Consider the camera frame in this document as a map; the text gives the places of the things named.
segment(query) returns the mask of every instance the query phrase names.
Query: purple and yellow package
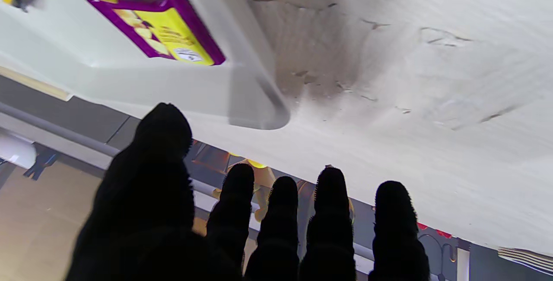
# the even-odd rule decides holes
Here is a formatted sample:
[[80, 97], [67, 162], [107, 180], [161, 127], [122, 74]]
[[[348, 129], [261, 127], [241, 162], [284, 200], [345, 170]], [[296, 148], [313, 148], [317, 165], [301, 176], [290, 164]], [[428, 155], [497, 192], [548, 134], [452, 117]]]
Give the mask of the purple and yellow package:
[[188, 0], [88, 0], [148, 57], [215, 66], [225, 56]]

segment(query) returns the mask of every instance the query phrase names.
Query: floor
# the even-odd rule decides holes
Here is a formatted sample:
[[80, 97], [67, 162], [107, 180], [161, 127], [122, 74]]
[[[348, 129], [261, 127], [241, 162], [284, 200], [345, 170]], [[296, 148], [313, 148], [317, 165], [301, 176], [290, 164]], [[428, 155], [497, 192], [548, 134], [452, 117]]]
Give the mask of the floor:
[[277, 131], [201, 141], [373, 204], [399, 180], [420, 221], [490, 247], [553, 249], [553, 7], [544, 0], [249, 0], [292, 108]]
[[[36, 181], [24, 172], [17, 167], [0, 190], [0, 281], [62, 280], [101, 180], [60, 162]], [[196, 218], [194, 230], [205, 234], [205, 225]], [[255, 247], [248, 239], [246, 260]]]

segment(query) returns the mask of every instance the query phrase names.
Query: fingertip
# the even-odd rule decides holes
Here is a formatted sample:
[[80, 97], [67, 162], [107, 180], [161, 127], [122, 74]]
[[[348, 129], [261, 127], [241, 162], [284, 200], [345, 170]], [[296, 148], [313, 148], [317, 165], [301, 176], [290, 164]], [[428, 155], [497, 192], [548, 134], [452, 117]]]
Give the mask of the fingertip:
[[140, 121], [134, 137], [183, 157], [192, 146], [192, 129], [188, 120], [176, 106], [164, 102], [157, 104]]
[[251, 177], [253, 179], [253, 168], [246, 163], [237, 163], [229, 169], [229, 173], [227, 175], [241, 175], [244, 177]]
[[344, 185], [346, 184], [346, 180], [342, 171], [333, 166], [326, 166], [324, 170], [318, 175], [318, 179], [343, 180]]
[[409, 198], [409, 192], [399, 181], [385, 181], [378, 187], [375, 201], [379, 202], [389, 197]]
[[273, 184], [269, 196], [269, 205], [288, 205], [298, 207], [298, 185], [290, 176], [279, 177]]

